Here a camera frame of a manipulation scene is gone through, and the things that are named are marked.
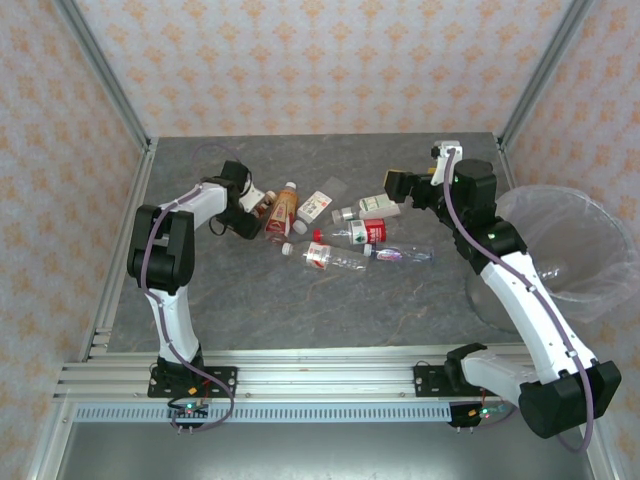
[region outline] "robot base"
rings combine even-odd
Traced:
[[[204,366],[202,351],[199,349],[191,365],[224,383],[235,397],[238,383],[237,367]],[[151,379],[147,396],[149,398],[227,398],[226,392],[213,382],[206,380],[180,363],[167,362],[158,357],[158,363],[151,369]]]

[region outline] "plastic wrapper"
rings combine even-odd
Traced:
[[[534,264],[564,262],[562,282],[547,288],[566,318],[593,321],[638,291],[640,260],[631,235],[585,193],[533,185],[510,190],[497,205]]]

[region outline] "patterned wallpaper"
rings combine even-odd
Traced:
[[[640,9],[599,0],[510,151],[519,184],[578,188],[621,218],[640,245]],[[640,301],[581,330],[616,361],[612,404],[627,478],[640,472]]]
[[[152,136],[500,133],[569,0],[79,0]]]
[[[25,478],[139,153],[51,0],[0,2],[0,477]]]

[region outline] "red label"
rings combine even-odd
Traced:
[[[367,243],[383,243],[387,241],[387,229],[384,220],[365,220],[367,229]]]

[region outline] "robotic arm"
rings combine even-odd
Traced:
[[[160,337],[160,352],[153,368],[149,396],[184,397],[201,380],[194,377],[174,354],[193,367],[205,370],[202,351],[193,332],[187,284],[194,271],[195,230],[216,218],[245,239],[260,231],[260,220],[251,212],[264,198],[253,185],[249,170],[240,162],[227,161],[220,176],[205,178],[184,201],[170,210],[156,234],[146,273],[153,316]],[[149,235],[160,213],[172,204],[142,205],[136,212],[127,272],[142,287],[142,266]],[[167,335],[163,334],[160,308]],[[171,339],[171,347],[165,338]]]
[[[594,418],[602,416],[621,381],[613,362],[599,363],[569,327],[538,278],[527,248],[509,222],[496,217],[496,177],[490,163],[462,160],[456,141],[437,142],[431,151],[437,167],[426,175],[389,171],[385,190],[389,198],[413,207],[433,210],[453,230],[458,252],[493,290],[513,320],[531,353],[534,369],[501,359],[481,344],[449,352],[445,373],[454,391],[473,385],[486,388],[518,405],[529,427],[548,438],[587,419],[584,385],[577,363],[586,371],[593,398]],[[451,158],[450,175],[445,167]],[[475,248],[456,226],[447,209],[444,182],[451,184],[451,200],[464,229],[481,247],[528,280],[525,285],[503,265]],[[566,332],[569,349],[554,319],[534,292],[539,292]]]

